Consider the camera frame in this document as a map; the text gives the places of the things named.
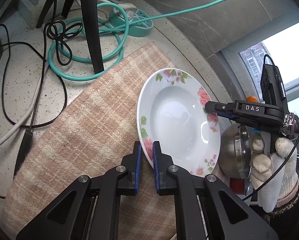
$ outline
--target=plaid cloth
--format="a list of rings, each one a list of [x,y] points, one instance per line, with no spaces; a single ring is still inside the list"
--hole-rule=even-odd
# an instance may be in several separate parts
[[[17,233],[82,174],[119,165],[138,140],[141,88],[158,69],[173,67],[153,43],[138,49],[80,94],[31,149],[6,197],[3,227]],[[167,240],[176,233],[173,196],[158,196],[142,156],[139,194],[122,196],[119,239]]]

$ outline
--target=triangular cutout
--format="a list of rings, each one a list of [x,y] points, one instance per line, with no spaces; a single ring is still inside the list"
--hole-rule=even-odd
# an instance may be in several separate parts
[[[47,219],[64,225],[69,214],[69,210],[76,196],[76,191],[71,191],[61,202],[59,202],[48,214]]]
[[[225,191],[219,191],[219,197],[224,205],[227,217],[231,224],[236,224],[248,218],[248,214],[237,205]]]

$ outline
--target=wall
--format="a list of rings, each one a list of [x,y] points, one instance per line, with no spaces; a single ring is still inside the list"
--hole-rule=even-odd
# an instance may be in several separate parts
[[[161,13],[179,11],[215,0],[145,0]],[[298,10],[293,0],[228,0],[203,10],[169,17],[207,59],[232,99],[242,98],[242,89],[220,55],[227,45],[273,19]]]

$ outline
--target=blue gripper pad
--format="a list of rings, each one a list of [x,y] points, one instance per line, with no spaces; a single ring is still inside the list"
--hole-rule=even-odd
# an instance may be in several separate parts
[[[158,171],[156,148],[155,148],[155,144],[154,143],[153,143],[153,166],[154,166],[154,177],[155,177],[156,193],[159,194],[159,192],[160,192],[159,171]]]
[[[135,194],[138,194],[138,190],[139,190],[140,170],[142,164],[141,158],[142,158],[142,146],[139,143],[138,150],[137,150],[137,162],[136,162],[136,171],[135,171]]]

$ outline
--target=speckled white countertop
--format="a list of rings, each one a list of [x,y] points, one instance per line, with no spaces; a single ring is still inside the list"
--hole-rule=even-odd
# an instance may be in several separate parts
[[[149,5],[146,5],[142,0],[139,0],[138,3],[141,4],[143,10],[146,11],[147,7],[147,11],[153,13],[153,9]],[[70,12],[68,19],[80,16],[81,11],[75,10]],[[160,24],[162,24],[162,21],[165,23],[167,20],[161,19],[160,23],[157,24],[157,28],[154,28],[147,37],[134,38],[129,36],[124,44],[124,56],[126,57],[148,42],[155,41],[156,45],[168,54],[177,68],[189,72],[206,88],[212,100],[217,100],[215,96],[215,94],[217,94],[219,100],[224,102],[228,101],[229,96],[226,90],[222,88],[223,85],[220,83],[205,59],[198,53],[196,48],[191,45],[191,43],[184,38],[184,35],[169,21],[167,21],[168,24],[166,23],[163,28],[159,27]],[[26,41],[43,54],[43,33],[41,29],[29,29],[17,11],[9,12],[9,14],[5,16],[3,22],[9,30],[11,41]],[[0,38],[3,43],[7,41],[3,28],[0,28]],[[108,54],[117,46],[117,41],[112,35],[102,36],[100,41],[103,55]],[[77,38],[70,40],[67,44],[71,47],[74,55],[79,55],[81,57],[89,56],[87,42],[83,36],[78,36]],[[1,85],[3,69],[7,57],[8,50],[5,48],[2,59],[0,60],[0,138],[12,127],[12,125],[5,119],[1,107]],[[191,58],[195,58],[195,62],[191,61],[192,63],[190,63]],[[105,68],[109,67],[115,60],[116,58],[113,58],[105,62]],[[27,110],[32,100],[38,78],[40,77],[41,67],[41,59],[29,47],[26,45],[11,46],[11,60],[6,73],[4,96],[6,111],[12,120],[17,121]],[[91,64],[75,61],[72,61],[70,65],[65,67],[59,66],[59,68],[72,75],[93,74]],[[64,80],[64,82],[67,87],[69,104],[87,86],[89,86],[92,81],[72,82]],[[218,87],[218,89],[211,91],[210,88],[213,89],[213,87]],[[62,85],[56,75],[51,70],[48,70],[44,79],[44,86],[35,123],[46,122],[56,117],[62,109],[63,102],[64,93]],[[220,125],[221,130],[224,130],[230,125],[230,122],[227,119],[220,120]],[[33,130],[33,143],[40,138],[46,129],[47,128],[45,127]],[[5,196],[12,183],[15,161],[23,134],[24,129],[20,129],[0,147],[0,195]],[[3,203],[4,200],[0,199],[0,220]]]

